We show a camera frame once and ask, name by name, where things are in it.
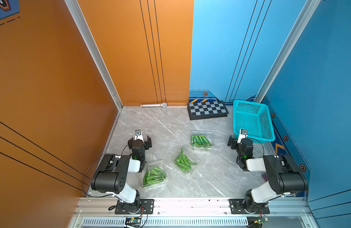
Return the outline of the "teal plastic basket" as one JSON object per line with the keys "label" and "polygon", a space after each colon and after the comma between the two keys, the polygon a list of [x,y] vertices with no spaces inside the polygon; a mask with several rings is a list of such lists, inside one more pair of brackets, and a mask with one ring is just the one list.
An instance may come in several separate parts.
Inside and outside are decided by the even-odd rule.
{"label": "teal plastic basket", "polygon": [[244,100],[233,101],[233,132],[236,137],[246,129],[248,137],[260,143],[275,140],[274,128],[267,105]]}

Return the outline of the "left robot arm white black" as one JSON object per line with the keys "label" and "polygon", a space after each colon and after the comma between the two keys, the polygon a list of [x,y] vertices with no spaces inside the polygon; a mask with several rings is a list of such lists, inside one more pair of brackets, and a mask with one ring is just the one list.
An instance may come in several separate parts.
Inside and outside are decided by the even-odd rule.
{"label": "left robot arm white black", "polygon": [[143,140],[137,135],[128,141],[128,147],[132,150],[130,155],[103,156],[91,180],[91,189],[117,198],[116,209],[135,214],[141,210],[140,194],[126,183],[127,175],[143,171],[146,150],[152,147],[152,140],[149,136]]}

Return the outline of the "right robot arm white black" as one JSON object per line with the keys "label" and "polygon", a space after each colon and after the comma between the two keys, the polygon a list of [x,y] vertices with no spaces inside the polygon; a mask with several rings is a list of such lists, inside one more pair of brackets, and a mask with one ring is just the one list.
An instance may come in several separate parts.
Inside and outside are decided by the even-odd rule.
{"label": "right robot arm white black", "polygon": [[247,137],[228,139],[228,146],[237,152],[237,164],[245,172],[262,172],[267,181],[261,186],[248,190],[244,199],[230,200],[239,212],[254,214],[267,210],[268,203],[283,195],[308,190],[308,181],[290,155],[264,155],[253,157],[253,140]]}

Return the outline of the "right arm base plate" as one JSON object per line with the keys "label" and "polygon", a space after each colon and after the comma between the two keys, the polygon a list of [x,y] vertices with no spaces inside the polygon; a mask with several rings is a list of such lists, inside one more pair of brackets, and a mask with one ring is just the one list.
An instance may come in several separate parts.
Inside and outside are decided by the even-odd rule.
{"label": "right arm base plate", "polygon": [[268,204],[245,202],[245,199],[229,199],[229,206],[232,214],[270,214]]}

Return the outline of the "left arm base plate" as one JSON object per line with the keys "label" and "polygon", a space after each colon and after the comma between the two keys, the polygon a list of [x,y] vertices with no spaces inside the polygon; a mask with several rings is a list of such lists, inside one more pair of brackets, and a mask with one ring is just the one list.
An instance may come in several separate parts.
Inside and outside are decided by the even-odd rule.
{"label": "left arm base plate", "polygon": [[115,214],[128,215],[128,214],[141,214],[144,210],[145,215],[151,215],[154,211],[154,199],[140,199],[134,203],[122,203],[119,202],[115,208]]}

